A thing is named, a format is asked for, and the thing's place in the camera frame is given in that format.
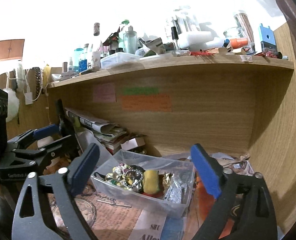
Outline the floral scrunchie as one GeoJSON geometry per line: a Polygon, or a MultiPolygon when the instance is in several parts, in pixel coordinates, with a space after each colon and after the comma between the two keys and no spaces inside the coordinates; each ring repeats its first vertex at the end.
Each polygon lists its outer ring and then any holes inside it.
{"type": "Polygon", "coordinates": [[[137,165],[119,164],[105,175],[105,181],[127,191],[143,192],[145,170],[137,165]]]}

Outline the black white braided band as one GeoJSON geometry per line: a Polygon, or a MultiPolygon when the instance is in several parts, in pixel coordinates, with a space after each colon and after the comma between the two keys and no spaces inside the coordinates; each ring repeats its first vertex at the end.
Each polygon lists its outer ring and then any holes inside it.
{"type": "Polygon", "coordinates": [[[134,188],[142,185],[144,173],[136,168],[127,170],[125,173],[125,185],[129,188],[134,188]]]}

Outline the silver foil pouch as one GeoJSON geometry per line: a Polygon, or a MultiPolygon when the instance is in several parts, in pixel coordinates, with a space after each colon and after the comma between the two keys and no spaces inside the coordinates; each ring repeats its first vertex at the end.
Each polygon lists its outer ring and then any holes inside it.
{"type": "Polygon", "coordinates": [[[179,176],[173,176],[170,180],[170,185],[166,190],[163,199],[168,202],[183,204],[188,188],[188,184],[179,176]]]}

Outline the yellow green sponge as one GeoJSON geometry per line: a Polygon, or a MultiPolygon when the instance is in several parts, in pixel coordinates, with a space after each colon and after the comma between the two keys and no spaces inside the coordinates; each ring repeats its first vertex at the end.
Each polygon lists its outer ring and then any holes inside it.
{"type": "Polygon", "coordinates": [[[159,173],[156,170],[146,170],[144,172],[143,190],[148,194],[159,192],[159,173]]]}

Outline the gold drawstring pouch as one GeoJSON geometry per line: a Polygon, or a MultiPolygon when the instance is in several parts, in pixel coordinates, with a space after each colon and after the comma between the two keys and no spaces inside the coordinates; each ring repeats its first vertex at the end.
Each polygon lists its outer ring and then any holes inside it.
{"type": "Polygon", "coordinates": [[[171,185],[173,174],[172,173],[164,173],[162,175],[162,184],[163,184],[163,192],[166,193],[168,191],[168,188],[171,185]]]}

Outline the red velvet pouch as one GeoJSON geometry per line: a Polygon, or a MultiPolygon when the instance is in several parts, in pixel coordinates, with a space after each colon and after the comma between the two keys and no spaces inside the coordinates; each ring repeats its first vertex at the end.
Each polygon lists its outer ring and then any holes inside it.
{"type": "Polygon", "coordinates": [[[159,192],[154,193],[154,194],[148,194],[148,193],[146,193],[146,192],[143,192],[142,195],[147,196],[147,197],[152,197],[152,198],[158,198],[158,199],[161,199],[161,198],[163,198],[164,193],[163,193],[163,191],[159,191],[159,192]]]}

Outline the cream mug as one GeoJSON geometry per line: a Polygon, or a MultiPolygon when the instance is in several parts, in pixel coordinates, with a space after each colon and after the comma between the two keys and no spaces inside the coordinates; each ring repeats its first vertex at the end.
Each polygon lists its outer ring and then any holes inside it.
{"type": "Polygon", "coordinates": [[[52,136],[48,136],[48,137],[45,137],[45,138],[42,138],[40,140],[37,141],[37,146],[38,148],[42,148],[43,146],[46,146],[50,143],[52,143],[54,141],[53,137],[52,136]]]}

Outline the dark glass bottle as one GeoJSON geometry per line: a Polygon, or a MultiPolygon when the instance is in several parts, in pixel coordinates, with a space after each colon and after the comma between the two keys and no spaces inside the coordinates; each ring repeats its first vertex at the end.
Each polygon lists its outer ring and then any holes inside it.
{"type": "Polygon", "coordinates": [[[71,159],[79,157],[79,144],[75,136],[75,130],[72,123],[66,118],[63,102],[58,99],[55,103],[57,108],[57,116],[59,118],[59,131],[62,137],[70,136],[70,156],[71,159]]]}

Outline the white fluffy pompom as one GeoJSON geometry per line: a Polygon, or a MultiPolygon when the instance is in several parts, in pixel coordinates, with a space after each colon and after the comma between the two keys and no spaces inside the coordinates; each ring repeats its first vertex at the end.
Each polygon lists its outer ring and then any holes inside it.
{"type": "Polygon", "coordinates": [[[8,114],[6,118],[6,122],[12,121],[19,112],[20,101],[16,96],[16,92],[10,88],[3,89],[8,94],[8,114]]]}

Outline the rolled newspaper stack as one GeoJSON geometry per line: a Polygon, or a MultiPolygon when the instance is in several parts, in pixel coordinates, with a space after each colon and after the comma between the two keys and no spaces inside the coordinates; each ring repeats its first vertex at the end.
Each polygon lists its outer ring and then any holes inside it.
{"type": "Polygon", "coordinates": [[[78,133],[85,130],[90,131],[91,135],[111,154],[115,154],[121,149],[121,143],[128,136],[125,128],[113,122],[96,118],[87,111],[66,108],[66,114],[78,133]]]}

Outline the small white cardboard box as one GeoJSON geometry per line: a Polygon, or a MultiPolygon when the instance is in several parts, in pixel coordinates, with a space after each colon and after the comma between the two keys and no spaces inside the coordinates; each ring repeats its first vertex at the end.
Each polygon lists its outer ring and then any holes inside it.
{"type": "Polygon", "coordinates": [[[125,151],[130,151],[141,146],[145,146],[144,138],[136,137],[122,143],[121,149],[125,151]]]}

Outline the green paper note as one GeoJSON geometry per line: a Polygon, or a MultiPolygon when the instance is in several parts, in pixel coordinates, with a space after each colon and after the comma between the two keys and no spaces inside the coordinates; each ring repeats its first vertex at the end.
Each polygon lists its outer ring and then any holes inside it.
{"type": "Polygon", "coordinates": [[[125,87],[123,95],[156,95],[159,94],[157,87],[125,87]]]}

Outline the orange paper note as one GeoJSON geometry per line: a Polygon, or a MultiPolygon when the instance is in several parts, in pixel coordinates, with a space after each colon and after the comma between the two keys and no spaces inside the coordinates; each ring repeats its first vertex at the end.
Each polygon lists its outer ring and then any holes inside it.
{"type": "Polygon", "coordinates": [[[121,97],[121,107],[133,112],[171,112],[171,98],[167,94],[125,95],[121,97]]]}

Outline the clear lidded container on shelf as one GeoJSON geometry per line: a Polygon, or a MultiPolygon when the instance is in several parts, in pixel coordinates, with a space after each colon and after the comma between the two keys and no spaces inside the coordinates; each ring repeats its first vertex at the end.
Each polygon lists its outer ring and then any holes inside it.
{"type": "Polygon", "coordinates": [[[118,53],[109,55],[107,57],[104,57],[103,59],[100,60],[100,64],[102,69],[109,69],[119,64],[130,62],[130,61],[138,61],[139,59],[140,59],[140,56],[138,55],[118,52],[118,53]]]}

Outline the clear spray bottle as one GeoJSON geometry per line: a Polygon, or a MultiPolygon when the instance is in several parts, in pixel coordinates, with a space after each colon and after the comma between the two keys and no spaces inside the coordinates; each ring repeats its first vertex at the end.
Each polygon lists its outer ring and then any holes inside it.
{"type": "Polygon", "coordinates": [[[130,25],[128,31],[124,34],[124,51],[129,54],[135,54],[137,50],[137,32],[130,25]]]}

